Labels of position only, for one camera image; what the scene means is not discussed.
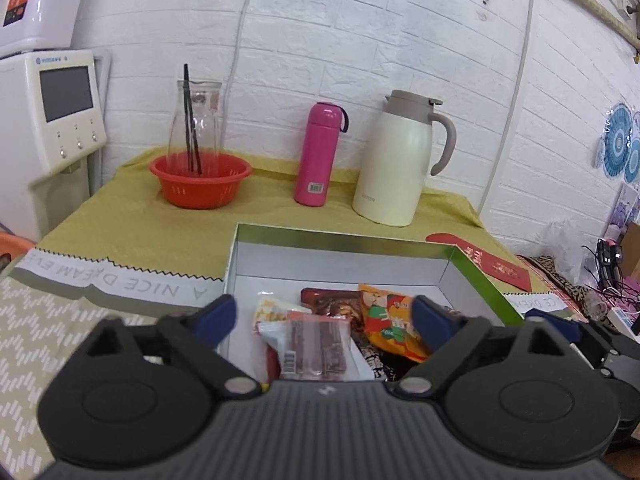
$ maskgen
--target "silver screw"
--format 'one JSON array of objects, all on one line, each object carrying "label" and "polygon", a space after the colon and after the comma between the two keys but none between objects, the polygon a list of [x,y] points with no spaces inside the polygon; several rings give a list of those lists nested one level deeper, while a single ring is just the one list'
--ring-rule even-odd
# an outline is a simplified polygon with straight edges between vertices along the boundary
[{"label": "silver screw", "polygon": [[431,381],[422,377],[406,377],[400,381],[400,389],[406,394],[419,395],[425,394],[431,387]]},{"label": "silver screw", "polygon": [[232,394],[244,395],[255,390],[256,383],[249,377],[233,377],[226,380],[225,388]]}]

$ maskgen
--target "pink thermos bottle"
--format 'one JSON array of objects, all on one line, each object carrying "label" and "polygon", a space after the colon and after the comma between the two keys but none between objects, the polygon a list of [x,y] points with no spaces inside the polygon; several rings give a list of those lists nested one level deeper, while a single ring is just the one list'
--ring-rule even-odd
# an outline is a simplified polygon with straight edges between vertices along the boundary
[{"label": "pink thermos bottle", "polygon": [[[343,115],[344,127],[341,127]],[[342,107],[316,103],[311,108],[293,195],[296,202],[315,207],[324,205],[338,136],[340,132],[346,132],[348,127],[349,117]]]}]

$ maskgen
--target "black zigzag stitching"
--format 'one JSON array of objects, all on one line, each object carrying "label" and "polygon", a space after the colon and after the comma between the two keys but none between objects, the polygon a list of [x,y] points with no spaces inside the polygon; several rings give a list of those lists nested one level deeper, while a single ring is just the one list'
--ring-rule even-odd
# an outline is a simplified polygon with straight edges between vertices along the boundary
[{"label": "black zigzag stitching", "polygon": [[53,254],[55,256],[64,256],[67,258],[75,258],[76,260],[82,260],[85,262],[93,262],[94,264],[99,264],[101,262],[107,261],[110,264],[113,264],[116,267],[119,267],[121,269],[128,269],[128,270],[138,270],[140,272],[150,272],[152,274],[162,274],[164,276],[178,276],[180,278],[199,278],[202,280],[209,280],[210,282],[222,282],[222,278],[212,278],[211,276],[202,276],[202,275],[197,275],[197,274],[182,274],[181,272],[167,272],[166,270],[155,270],[155,269],[145,269],[143,267],[131,267],[131,266],[126,266],[126,265],[121,265],[119,263],[114,262],[113,260],[111,260],[110,258],[101,258],[100,260],[95,260],[94,258],[85,258],[84,256],[75,256],[73,254],[65,254],[65,253],[59,253],[57,251],[50,251],[48,249],[41,249],[39,247],[36,247],[37,250],[42,251],[43,253],[47,253],[47,254]]}]

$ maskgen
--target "glass carafe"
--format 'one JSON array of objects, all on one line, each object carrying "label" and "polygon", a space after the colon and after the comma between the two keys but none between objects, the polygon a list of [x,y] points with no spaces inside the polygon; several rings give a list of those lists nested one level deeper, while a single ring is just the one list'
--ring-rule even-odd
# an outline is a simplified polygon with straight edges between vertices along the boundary
[{"label": "glass carafe", "polygon": [[222,83],[179,80],[169,136],[167,170],[192,177],[217,177],[222,127]]}]

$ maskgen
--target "white kettle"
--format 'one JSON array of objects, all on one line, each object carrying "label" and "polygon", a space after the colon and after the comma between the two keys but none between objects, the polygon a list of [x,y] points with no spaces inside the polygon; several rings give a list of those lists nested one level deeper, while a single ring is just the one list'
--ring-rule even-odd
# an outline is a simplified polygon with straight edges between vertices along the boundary
[{"label": "white kettle", "polygon": [[418,207],[431,161],[433,121],[447,130],[440,160],[431,168],[437,175],[449,163],[456,147],[456,127],[433,111],[442,101],[393,90],[369,139],[353,197],[353,209],[379,224],[409,225]]}]

